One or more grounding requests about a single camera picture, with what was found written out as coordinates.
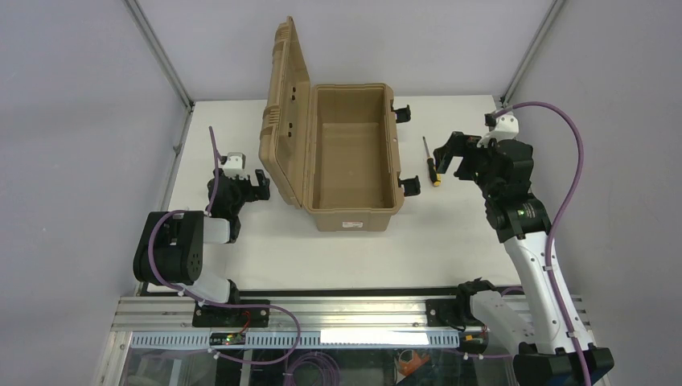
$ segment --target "orange object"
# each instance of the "orange object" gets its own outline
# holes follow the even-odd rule
[[[409,376],[429,360],[431,358],[426,353],[420,355],[417,350],[402,351],[398,355],[398,372],[403,376]]]

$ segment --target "screwdriver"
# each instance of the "screwdriver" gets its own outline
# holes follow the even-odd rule
[[[424,149],[426,149],[426,165],[429,168],[429,179],[435,187],[441,186],[441,175],[436,173],[436,164],[433,163],[433,157],[429,152],[429,145],[426,145],[426,137],[421,137],[424,140]]]

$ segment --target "toolbox lid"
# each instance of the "toolbox lid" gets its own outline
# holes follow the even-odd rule
[[[291,17],[279,25],[258,157],[289,205],[302,207],[310,77]]]

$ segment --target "black wire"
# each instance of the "black wire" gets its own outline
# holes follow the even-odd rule
[[[464,326],[464,327],[462,327],[462,326],[455,326],[454,324],[450,323],[450,321],[447,320],[447,319],[444,320],[444,321],[442,321],[442,322],[445,323],[448,327],[450,327],[450,328],[452,328],[452,329],[454,329],[454,330],[457,330],[457,331],[459,331],[459,332],[465,332],[465,331],[466,331],[466,326]]]

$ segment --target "electronic component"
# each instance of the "electronic component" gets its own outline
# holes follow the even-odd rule
[[[208,338],[208,344],[213,348],[220,346],[237,346],[246,343],[246,334],[231,332],[214,332]]]

